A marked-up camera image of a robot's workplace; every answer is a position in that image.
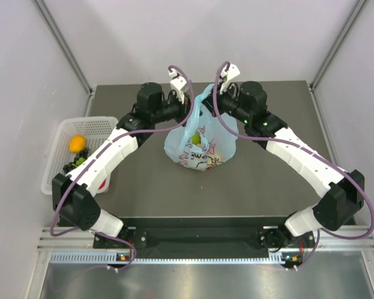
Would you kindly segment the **red fake apple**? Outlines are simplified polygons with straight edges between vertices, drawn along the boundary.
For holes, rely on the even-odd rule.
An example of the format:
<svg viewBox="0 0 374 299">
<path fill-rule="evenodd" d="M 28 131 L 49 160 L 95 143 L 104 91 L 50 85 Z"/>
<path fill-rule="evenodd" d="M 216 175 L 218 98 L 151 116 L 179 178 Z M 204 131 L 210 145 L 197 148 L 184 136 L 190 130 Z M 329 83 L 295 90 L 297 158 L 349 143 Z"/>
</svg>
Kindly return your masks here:
<svg viewBox="0 0 374 299">
<path fill-rule="evenodd" d="M 100 192 L 106 192 L 109 186 L 108 180 L 104 180 L 102 184 L 100 185 L 100 188 L 98 189 Z"/>
</svg>

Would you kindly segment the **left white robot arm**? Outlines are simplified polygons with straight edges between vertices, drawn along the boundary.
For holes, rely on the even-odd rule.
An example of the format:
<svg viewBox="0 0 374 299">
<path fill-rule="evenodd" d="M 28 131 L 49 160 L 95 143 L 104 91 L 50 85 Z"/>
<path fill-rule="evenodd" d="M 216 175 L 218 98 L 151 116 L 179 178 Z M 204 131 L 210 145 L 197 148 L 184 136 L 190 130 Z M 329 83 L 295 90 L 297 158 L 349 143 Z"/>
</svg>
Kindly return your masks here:
<svg viewBox="0 0 374 299">
<path fill-rule="evenodd" d="M 137 93 L 132 110 L 115 126 L 110 136 L 85 162 L 68 174 L 57 174 L 52 180 L 52 223 L 58 218 L 69 221 L 81 230 L 107 235 L 116 247 L 128 242 L 124 223 L 111 215 L 94 199 L 102 182 L 131 153 L 136 151 L 154 132 L 159 123 L 176 120 L 186 122 L 192 111 L 192 84 L 181 77 L 171 81 L 171 91 L 163 93 L 158 83 L 145 83 Z"/>
</svg>

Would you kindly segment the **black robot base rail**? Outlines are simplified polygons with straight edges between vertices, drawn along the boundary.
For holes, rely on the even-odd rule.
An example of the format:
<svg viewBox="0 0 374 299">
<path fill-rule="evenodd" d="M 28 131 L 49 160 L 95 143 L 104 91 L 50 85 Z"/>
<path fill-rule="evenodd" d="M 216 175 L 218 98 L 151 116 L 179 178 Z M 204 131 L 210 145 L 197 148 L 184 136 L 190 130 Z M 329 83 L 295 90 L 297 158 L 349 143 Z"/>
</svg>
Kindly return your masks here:
<svg viewBox="0 0 374 299">
<path fill-rule="evenodd" d="M 276 249 L 310 249 L 314 235 L 291 237 L 284 217 L 126 217 L 121 239 L 138 258 L 265 257 Z"/>
</svg>

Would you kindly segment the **green fake apple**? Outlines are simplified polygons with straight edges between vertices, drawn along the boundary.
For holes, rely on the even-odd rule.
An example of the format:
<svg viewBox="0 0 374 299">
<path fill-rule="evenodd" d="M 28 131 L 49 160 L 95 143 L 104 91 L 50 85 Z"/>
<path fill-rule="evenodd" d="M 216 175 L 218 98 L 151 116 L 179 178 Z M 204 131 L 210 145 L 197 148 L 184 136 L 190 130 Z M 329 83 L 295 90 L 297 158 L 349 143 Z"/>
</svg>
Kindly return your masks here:
<svg viewBox="0 0 374 299">
<path fill-rule="evenodd" d="M 192 145 L 195 145 L 199 148 L 202 147 L 202 143 L 201 143 L 201 136 L 199 133 L 195 133 L 192 137 L 191 137 L 191 144 Z"/>
</svg>

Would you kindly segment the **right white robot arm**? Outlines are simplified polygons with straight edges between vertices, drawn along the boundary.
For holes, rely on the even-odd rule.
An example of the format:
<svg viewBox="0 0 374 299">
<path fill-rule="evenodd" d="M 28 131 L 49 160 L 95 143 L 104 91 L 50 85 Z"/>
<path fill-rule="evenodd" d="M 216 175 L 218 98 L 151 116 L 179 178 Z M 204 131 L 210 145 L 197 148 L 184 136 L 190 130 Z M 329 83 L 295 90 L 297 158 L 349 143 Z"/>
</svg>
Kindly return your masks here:
<svg viewBox="0 0 374 299">
<path fill-rule="evenodd" d="M 337 231 L 362 209 L 368 196 L 365 177 L 332 164 L 305 144 L 278 116 L 267 110 L 266 93 L 257 82 L 244 82 L 229 90 L 208 85 L 199 98 L 204 107 L 232 136 L 257 143 L 302 176 L 319 197 L 316 204 L 289 215 L 278 231 L 280 242 L 295 245 L 307 232 Z"/>
</svg>

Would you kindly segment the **light blue plastic bag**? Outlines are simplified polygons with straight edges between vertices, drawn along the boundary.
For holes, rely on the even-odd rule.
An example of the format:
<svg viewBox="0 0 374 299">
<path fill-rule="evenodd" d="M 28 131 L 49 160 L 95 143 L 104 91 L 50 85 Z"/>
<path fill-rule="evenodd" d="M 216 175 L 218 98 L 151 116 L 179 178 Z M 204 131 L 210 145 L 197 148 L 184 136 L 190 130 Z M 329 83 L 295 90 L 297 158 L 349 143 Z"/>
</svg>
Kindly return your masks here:
<svg viewBox="0 0 374 299">
<path fill-rule="evenodd" d="M 229 161 L 236 153 L 237 137 L 203 104 L 212 89 L 210 84 L 196 96 L 186 125 L 171 130 L 165 139 L 165 153 L 185 168 L 206 171 Z"/>
</svg>

